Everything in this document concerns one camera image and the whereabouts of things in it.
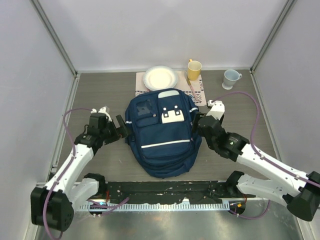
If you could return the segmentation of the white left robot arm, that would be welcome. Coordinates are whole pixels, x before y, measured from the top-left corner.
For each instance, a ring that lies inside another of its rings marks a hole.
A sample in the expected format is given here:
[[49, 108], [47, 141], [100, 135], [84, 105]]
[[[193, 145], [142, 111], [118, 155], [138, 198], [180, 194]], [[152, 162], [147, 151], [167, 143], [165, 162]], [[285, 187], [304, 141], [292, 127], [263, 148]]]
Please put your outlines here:
[[116, 116], [116, 126], [103, 107], [92, 109], [89, 123], [72, 142], [67, 159], [56, 174], [43, 186], [35, 187], [30, 194], [31, 222], [46, 230], [65, 232], [71, 225], [75, 210], [90, 197], [102, 199], [107, 192], [105, 177], [88, 173], [76, 185], [84, 167], [104, 145], [111, 144], [130, 135], [121, 115]]

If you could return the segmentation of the blue student backpack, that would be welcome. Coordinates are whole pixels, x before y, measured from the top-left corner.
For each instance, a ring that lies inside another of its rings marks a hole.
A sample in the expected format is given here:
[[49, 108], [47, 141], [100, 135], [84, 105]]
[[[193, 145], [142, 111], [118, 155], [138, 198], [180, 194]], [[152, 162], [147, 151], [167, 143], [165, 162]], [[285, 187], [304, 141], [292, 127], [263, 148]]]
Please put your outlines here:
[[164, 179], [190, 171], [202, 143], [192, 131], [198, 112], [192, 98], [175, 88], [143, 93], [130, 101], [125, 124], [131, 134], [125, 141], [150, 176]]

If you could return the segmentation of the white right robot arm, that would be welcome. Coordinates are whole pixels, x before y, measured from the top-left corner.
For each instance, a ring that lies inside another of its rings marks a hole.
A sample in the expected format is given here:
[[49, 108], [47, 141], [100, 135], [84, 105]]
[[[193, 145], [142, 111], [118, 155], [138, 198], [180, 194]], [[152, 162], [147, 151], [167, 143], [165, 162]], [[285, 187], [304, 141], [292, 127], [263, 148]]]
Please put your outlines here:
[[245, 137], [227, 132], [221, 121], [198, 112], [192, 130], [205, 138], [209, 149], [222, 158], [247, 166], [264, 177], [257, 179], [234, 171], [227, 179], [226, 193], [233, 198], [240, 194], [255, 195], [285, 206], [304, 221], [312, 221], [320, 206], [320, 174], [306, 173], [269, 156]]

